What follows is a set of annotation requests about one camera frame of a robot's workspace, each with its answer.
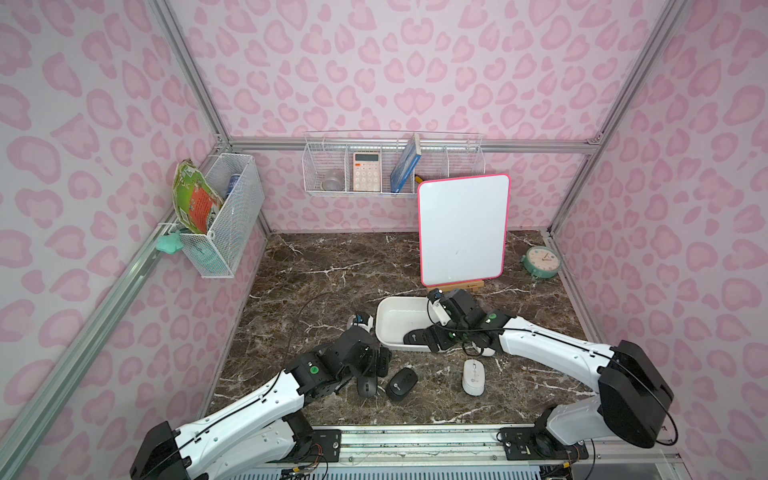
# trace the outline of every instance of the calculator display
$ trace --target calculator display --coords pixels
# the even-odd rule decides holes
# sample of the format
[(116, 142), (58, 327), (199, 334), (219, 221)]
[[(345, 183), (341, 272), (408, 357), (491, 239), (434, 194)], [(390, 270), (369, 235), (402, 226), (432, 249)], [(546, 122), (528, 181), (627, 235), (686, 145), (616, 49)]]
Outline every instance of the calculator display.
[(355, 154), (355, 161), (379, 161), (378, 154)]

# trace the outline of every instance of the teal alarm clock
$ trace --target teal alarm clock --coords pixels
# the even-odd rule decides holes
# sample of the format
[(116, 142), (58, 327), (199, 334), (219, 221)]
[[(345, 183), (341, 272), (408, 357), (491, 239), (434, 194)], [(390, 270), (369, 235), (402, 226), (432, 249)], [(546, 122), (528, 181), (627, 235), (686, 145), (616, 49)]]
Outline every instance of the teal alarm clock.
[(563, 262), (549, 247), (531, 247), (522, 258), (523, 266), (537, 278), (552, 278), (560, 271)]

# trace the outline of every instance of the white tray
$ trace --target white tray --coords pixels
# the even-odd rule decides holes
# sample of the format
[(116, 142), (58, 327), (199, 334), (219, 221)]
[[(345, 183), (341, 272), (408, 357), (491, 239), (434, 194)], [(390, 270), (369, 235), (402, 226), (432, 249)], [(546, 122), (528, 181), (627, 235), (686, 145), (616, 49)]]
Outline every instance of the white tray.
[[(436, 319), (432, 306), (429, 309), (432, 318)], [(388, 296), (376, 309), (376, 338), (390, 350), (428, 352), (427, 345), (406, 345), (402, 338), (411, 330), (424, 329), (430, 325), (432, 322), (427, 315), (425, 296)]]

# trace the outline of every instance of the clock face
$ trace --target clock face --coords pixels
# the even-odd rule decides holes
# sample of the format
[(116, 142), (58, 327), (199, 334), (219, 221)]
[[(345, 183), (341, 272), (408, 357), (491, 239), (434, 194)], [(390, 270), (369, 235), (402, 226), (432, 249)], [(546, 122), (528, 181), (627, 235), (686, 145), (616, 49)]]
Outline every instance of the clock face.
[(545, 272), (554, 272), (560, 267), (560, 259), (551, 250), (535, 247), (528, 251), (528, 261), (531, 265)]

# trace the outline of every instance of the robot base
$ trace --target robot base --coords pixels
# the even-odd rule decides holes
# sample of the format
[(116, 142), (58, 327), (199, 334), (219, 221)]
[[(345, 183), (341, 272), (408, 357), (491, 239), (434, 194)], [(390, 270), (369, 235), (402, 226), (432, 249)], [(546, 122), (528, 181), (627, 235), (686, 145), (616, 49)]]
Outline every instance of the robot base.
[(496, 438), (504, 444), (507, 460), (568, 460), (573, 463), (589, 458), (583, 442), (563, 445), (547, 432), (547, 420), (554, 408), (547, 408), (532, 427), (499, 430)]
[[(334, 429), (322, 429), (312, 431), (311, 444), (320, 445), (323, 449), (322, 462), (335, 463), (339, 461), (339, 451), (341, 449), (341, 430)], [(307, 458), (312, 458), (315, 449), (310, 447), (310, 453), (307, 454)], [(272, 463), (283, 463), (283, 460), (274, 460)]]

